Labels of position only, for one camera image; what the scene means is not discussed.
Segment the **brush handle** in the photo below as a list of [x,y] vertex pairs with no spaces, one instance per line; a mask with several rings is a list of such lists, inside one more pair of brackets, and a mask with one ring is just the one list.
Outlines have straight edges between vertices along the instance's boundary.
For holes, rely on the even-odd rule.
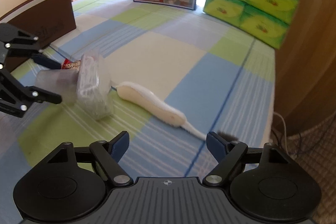
[[116,88],[120,98],[144,108],[171,126],[180,127],[187,121],[186,116],[181,111],[167,105],[153,92],[141,85],[132,82],[122,82]]

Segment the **blue stripe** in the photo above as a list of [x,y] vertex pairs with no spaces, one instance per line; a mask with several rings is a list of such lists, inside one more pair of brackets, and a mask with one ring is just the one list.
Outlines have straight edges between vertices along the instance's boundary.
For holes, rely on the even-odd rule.
[[[224,102],[223,102],[223,104],[222,104],[221,109],[219,110],[219,112],[218,112],[218,114],[217,114],[215,120],[213,121],[213,123],[212,123],[212,125],[211,125],[211,128],[210,128],[210,130],[209,130],[209,132],[210,132],[210,131],[213,131],[213,129],[215,128],[216,123],[218,122],[219,117],[220,117],[221,113],[223,112],[223,109],[224,109],[224,107],[225,107],[225,104],[226,104],[226,102],[228,101],[228,99],[230,98],[230,95],[231,95],[231,93],[232,93],[232,91],[233,91],[233,89],[234,89],[234,87],[235,87],[235,85],[236,85],[236,82],[237,82],[237,80],[238,80],[238,78],[239,78],[239,76],[240,76],[240,74],[241,74],[241,72],[242,72],[242,70],[243,70],[243,68],[244,68],[244,66],[245,66],[245,63],[246,63],[248,57],[250,56],[251,50],[252,50],[252,48],[253,48],[253,46],[254,46],[254,43],[255,43],[255,39],[254,39],[253,42],[251,43],[251,46],[250,46],[250,48],[249,48],[249,50],[248,50],[248,52],[247,52],[247,54],[246,54],[246,56],[245,56],[245,58],[244,58],[244,60],[243,60],[243,62],[242,62],[242,64],[241,64],[241,66],[240,66],[240,68],[239,68],[239,71],[238,71],[238,73],[237,73],[237,75],[236,75],[236,78],[234,79],[234,81],[233,81],[233,83],[232,83],[232,86],[231,86],[231,88],[230,88],[230,90],[229,90],[229,92],[228,92],[228,94],[227,94],[227,96],[226,96],[226,98],[225,98],[225,100],[224,100]],[[187,177],[187,176],[189,175],[191,169],[193,168],[193,166],[194,166],[196,160],[198,159],[198,157],[199,157],[199,155],[200,155],[202,149],[204,148],[204,146],[205,146],[205,142],[203,142],[203,143],[201,144],[201,146],[199,147],[198,152],[197,152],[195,158],[193,159],[193,161],[191,162],[189,168],[188,168],[187,171],[185,172],[184,177]]]

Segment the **table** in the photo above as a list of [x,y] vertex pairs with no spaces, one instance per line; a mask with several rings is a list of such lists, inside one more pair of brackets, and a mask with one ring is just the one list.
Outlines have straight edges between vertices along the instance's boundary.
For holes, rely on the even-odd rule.
[[[254,147],[268,141],[272,48],[200,7],[189,11],[132,0],[78,0],[73,10],[77,29],[53,42],[48,56],[75,61],[98,49],[114,83],[127,80],[147,87],[204,134],[224,131]],[[13,75],[33,85],[40,69],[28,61]],[[115,91],[110,96],[114,115],[98,122],[67,104],[34,104],[22,119],[0,116],[0,223],[20,221],[12,201],[14,185],[63,141],[87,146],[127,130],[130,147],[120,165],[134,179],[202,179],[217,164],[203,141],[123,101]]]

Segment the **white cable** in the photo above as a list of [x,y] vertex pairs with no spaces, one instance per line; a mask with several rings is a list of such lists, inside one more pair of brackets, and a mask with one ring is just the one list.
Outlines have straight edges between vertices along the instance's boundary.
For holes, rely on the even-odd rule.
[[286,151],[287,155],[289,155],[288,148],[287,148],[287,131],[286,131],[285,120],[284,120],[284,118],[278,112],[273,112],[273,115],[276,115],[276,116],[280,117],[280,119],[282,120],[282,123],[283,123],[283,136],[285,137],[285,151]]

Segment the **tablecloth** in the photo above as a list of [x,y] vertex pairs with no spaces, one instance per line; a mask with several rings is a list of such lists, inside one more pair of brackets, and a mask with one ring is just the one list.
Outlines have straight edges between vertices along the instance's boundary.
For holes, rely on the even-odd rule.
[[[181,110],[201,132],[224,131],[249,146],[268,141],[273,113],[274,50],[254,37],[196,11],[133,0],[73,2],[77,29],[45,53],[79,60],[99,49],[114,83],[132,81]],[[33,85],[42,67],[31,61],[13,75]],[[203,141],[168,126],[115,91],[114,115],[95,121],[78,105],[34,104],[24,118],[0,116],[0,223],[21,219],[16,182],[64,141],[88,146],[122,130],[130,146],[120,161],[137,176],[202,179],[215,165]]]

